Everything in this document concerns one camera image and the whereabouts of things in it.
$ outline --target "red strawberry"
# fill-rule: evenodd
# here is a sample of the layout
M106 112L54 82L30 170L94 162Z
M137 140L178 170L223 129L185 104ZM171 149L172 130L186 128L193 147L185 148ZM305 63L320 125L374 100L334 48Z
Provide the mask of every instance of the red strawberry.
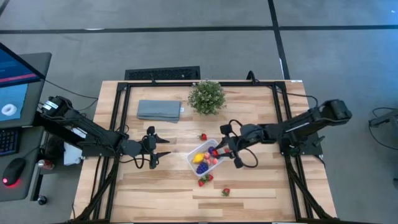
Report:
M217 150L213 150L211 153L212 153L212 156L214 156L214 157L218 156Z
M221 192L221 194L222 194L222 196L224 196L224 197L228 197L230 191L231 191L230 189L224 189L224 190Z
M199 181L202 183L207 183L207 182L210 182L211 180L213 180L213 176L210 174L206 174L204 177L199 179Z
M207 135L206 135L205 133L202 133L202 134L199 136L199 139L202 140L202 141L206 141L206 140L207 140Z

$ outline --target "black keyboard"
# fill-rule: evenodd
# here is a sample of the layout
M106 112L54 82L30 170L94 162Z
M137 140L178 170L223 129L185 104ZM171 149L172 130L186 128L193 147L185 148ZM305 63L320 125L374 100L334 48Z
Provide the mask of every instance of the black keyboard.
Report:
M125 80L199 80L200 68L175 67L175 68L149 68L126 70Z
M0 130L0 156L15 154L18 152L20 128Z

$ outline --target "folded gray cloth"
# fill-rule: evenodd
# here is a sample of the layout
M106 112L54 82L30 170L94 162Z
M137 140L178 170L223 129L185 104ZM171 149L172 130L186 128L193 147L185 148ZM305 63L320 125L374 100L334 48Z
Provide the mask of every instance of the folded gray cloth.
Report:
M137 117L138 119L177 123L180 119L180 108L180 101L140 100Z

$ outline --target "plastic container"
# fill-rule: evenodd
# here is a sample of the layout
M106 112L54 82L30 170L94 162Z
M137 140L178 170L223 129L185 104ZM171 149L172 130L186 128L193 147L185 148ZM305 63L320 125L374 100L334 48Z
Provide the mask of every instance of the plastic container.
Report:
M208 151L209 147L211 147L211 146L213 146L213 147L218 146L218 142L217 142L216 140L214 140L214 139L209 139L209 140L205 141L203 144L201 144L200 146L198 146L196 149L194 149L192 152L190 152L190 153L187 155L187 162L189 163L190 167L192 168L192 171L193 171L193 172L195 173L195 175L197 175L198 177L203 177L204 175L208 174L208 173L211 172L214 168L216 168L218 165L220 165L220 164L224 161L224 159L225 159L225 157L219 158L216 165L211 164L211 165L209 165L209 169L208 169L206 172L204 172L204 173L202 173L202 174L198 174L198 173L197 173L197 168L198 168L199 164L193 163L192 160L193 160L193 158L195 157L195 155L196 155L197 153L205 153L205 152Z

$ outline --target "green plant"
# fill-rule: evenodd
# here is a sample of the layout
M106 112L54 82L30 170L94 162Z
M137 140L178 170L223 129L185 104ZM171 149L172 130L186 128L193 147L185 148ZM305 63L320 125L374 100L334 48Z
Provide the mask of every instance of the green plant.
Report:
M193 90L189 93L188 104L195 108L199 114L218 114L218 110L224 107L225 93L218 82L201 81L193 84Z

